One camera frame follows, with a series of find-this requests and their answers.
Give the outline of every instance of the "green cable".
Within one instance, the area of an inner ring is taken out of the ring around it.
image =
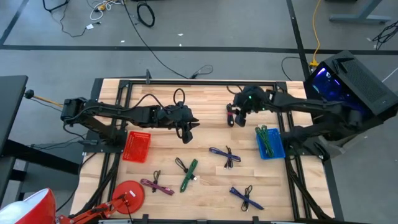
[[[261,126],[261,129],[259,127],[256,127],[254,129],[256,131],[256,134],[259,135],[261,141],[264,143],[264,146],[266,147],[266,152],[269,157],[274,157],[274,150],[271,148],[271,145],[269,144],[268,140],[268,130],[267,126],[263,125]]]
[[[190,177],[193,174],[193,171],[195,170],[197,165],[198,165],[198,161],[196,159],[193,159],[191,162],[191,165],[189,167],[189,170],[188,170],[187,174],[185,175],[184,180],[182,181],[182,184],[180,187],[180,192],[184,192],[185,189],[187,188],[188,181],[190,180]]]

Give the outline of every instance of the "concrete floor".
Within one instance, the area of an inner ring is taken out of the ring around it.
[[[65,98],[90,97],[93,80],[99,77],[143,75],[148,68],[156,78],[178,78],[164,68],[148,51],[136,51],[143,46],[122,6],[114,5],[100,20],[102,24],[86,31],[83,37],[71,38],[61,32],[57,22],[63,8],[53,13],[53,19],[43,10],[41,1],[0,1],[0,34],[6,30],[22,2],[27,2],[21,15],[0,46],[0,75],[27,75],[27,88],[37,95],[62,102]],[[46,0],[48,7],[63,0]],[[156,24],[148,29],[141,24],[137,29],[150,46],[157,47],[262,47],[297,50],[295,36],[285,1],[277,0],[163,0],[148,1],[155,11]],[[305,49],[314,49],[312,13],[317,1],[294,0]],[[373,50],[367,38],[376,36],[384,26],[335,24],[328,21],[331,13],[354,13],[366,1],[354,4],[322,1],[317,14],[317,31],[321,49]],[[128,1],[132,15],[136,3]],[[374,14],[398,19],[398,2],[384,0]],[[71,0],[63,20],[65,30],[79,34],[90,21],[91,9],[85,1]],[[131,50],[35,50],[16,46],[115,46],[133,47]],[[383,45],[381,50],[398,50],[398,37]],[[209,79],[286,80],[280,62],[286,56],[298,54],[270,52],[211,52],[161,51],[156,52],[163,63],[189,76],[206,64],[214,66]],[[312,55],[306,55],[307,61]],[[318,55],[318,61],[330,55]],[[356,55],[381,80],[398,66],[398,55]],[[304,80],[299,60],[286,60],[285,70],[293,80]],[[388,88],[398,90],[398,72],[386,82]],[[348,152],[332,160],[336,183],[346,221],[394,223],[398,195],[398,155],[394,137],[397,119],[358,136]],[[74,131],[84,133],[76,126]],[[57,111],[33,101],[23,100],[10,138],[23,144],[62,142],[71,136],[62,130]],[[75,182],[56,191],[60,204],[75,188]],[[68,213],[66,206],[62,213]]]

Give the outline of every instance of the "wooden tabletop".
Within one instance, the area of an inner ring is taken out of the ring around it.
[[[118,83],[118,79],[105,79],[98,101],[114,104]],[[302,82],[287,82],[287,87],[291,95],[305,98]],[[126,180],[153,180],[153,172],[161,170],[159,185],[175,191],[174,195],[169,196],[159,190],[152,193],[151,188],[144,186],[144,204],[132,217],[142,218],[143,214],[149,214],[150,219],[252,220],[253,216],[258,216],[260,220],[293,220],[285,162],[283,159],[262,160],[254,133],[254,128],[263,124],[268,128],[278,128],[276,114],[269,111],[250,114],[244,128],[238,125],[230,128],[226,123],[226,104],[232,102],[233,95],[225,86],[214,85],[134,85],[130,105],[135,105],[147,93],[154,94],[163,105],[172,105],[173,93],[177,88],[184,90],[187,97],[185,104],[200,120],[200,126],[192,130],[191,142],[183,144],[175,130],[142,129],[132,124],[127,126],[128,130],[151,133],[150,149],[143,164],[121,160],[116,185]],[[231,90],[238,91],[238,88],[232,86]],[[141,106],[149,105],[156,105],[149,97],[141,103]],[[294,111],[292,116],[295,125],[312,124],[311,116],[307,113]],[[97,119],[105,124],[111,123],[108,118]],[[225,151],[225,145],[242,159],[242,162],[234,162],[231,170],[224,169],[225,157],[208,152],[209,147]],[[71,213],[79,211],[96,190],[103,157],[103,154],[95,155],[82,168]],[[175,164],[176,157],[181,158],[186,166],[193,159],[198,160],[194,171],[198,180],[190,181],[184,193],[180,193],[179,188],[185,174]],[[308,191],[323,211],[334,217],[321,160],[315,156],[301,158]],[[248,185],[253,186],[250,199],[262,205],[264,210],[249,206],[248,212],[242,212],[243,201],[229,193],[233,186],[243,194]],[[300,216],[304,217],[302,197],[297,188],[296,192]],[[115,213],[113,217],[128,216]]]

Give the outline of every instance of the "black desk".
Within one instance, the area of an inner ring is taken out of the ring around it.
[[[23,181],[26,172],[14,170],[16,159],[78,174],[79,164],[8,139],[25,92],[27,76],[0,77],[0,203],[9,180]]]

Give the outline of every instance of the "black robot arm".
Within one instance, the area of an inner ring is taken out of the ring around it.
[[[98,103],[84,98],[67,99],[63,104],[61,120],[64,125],[81,124],[98,133],[107,142],[118,142],[118,130],[114,126],[107,126],[94,116],[125,120],[141,128],[176,129],[177,136],[183,143],[192,140],[190,130],[199,124],[192,111],[182,102],[169,106],[122,106]]]
[[[264,91],[259,86],[245,86],[242,92],[235,94],[232,106],[239,108],[235,110],[235,123],[242,127],[246,124],[246,115],[252,112],[269,110],[271,112],[301,111],[323,114],[323,123],[305,128],[295,126],[289,133],[281,134],[284,140],[304,141],[308,137],[337,130],[347,133],[347,130],[355,130],[359,127],[362,120],[359,111],[352,110],[343,102],[295,98],[288,93]]]

